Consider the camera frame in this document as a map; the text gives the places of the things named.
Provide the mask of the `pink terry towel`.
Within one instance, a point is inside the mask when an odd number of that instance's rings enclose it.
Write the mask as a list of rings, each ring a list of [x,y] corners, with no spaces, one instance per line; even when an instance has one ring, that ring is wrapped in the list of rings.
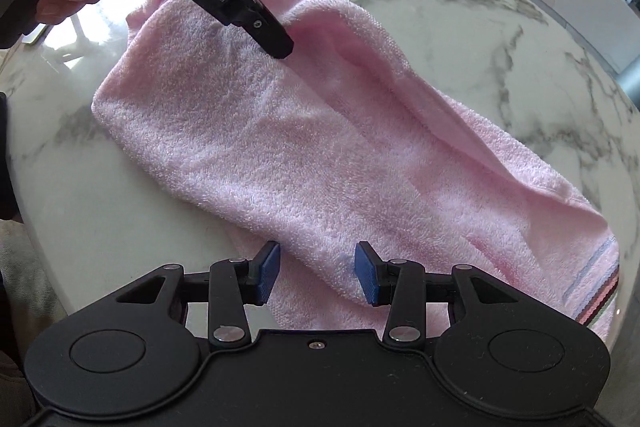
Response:
[[[360,6],[264,1],[294,39],[285,60],[190,0],[146,0],[92,111],[240,255],[281,245],[280,326],[382,329],[354,272],[366,241],[431,272],[475,265],[608,335],[618,246],[576,187],[423,80]]]

